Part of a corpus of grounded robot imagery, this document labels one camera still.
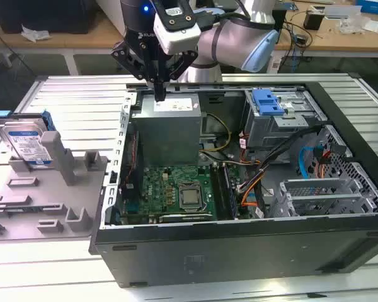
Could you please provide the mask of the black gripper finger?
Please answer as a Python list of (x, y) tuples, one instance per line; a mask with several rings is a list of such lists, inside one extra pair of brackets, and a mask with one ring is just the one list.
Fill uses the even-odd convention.
[(198, 57), (197, 52), (182, 52), (175, 55), (160, 56), (160, 100), (166, 97), (166, 86), (177, 80)]
[(147, 86), (153, 89), (155, 100), (161, 100), (161, 82), (146, 42), (139, 42), (138, 48), (132, 50), (126, 41), (122, 41), (114, 46), (111, 55), (136, 79), (145, 80)]

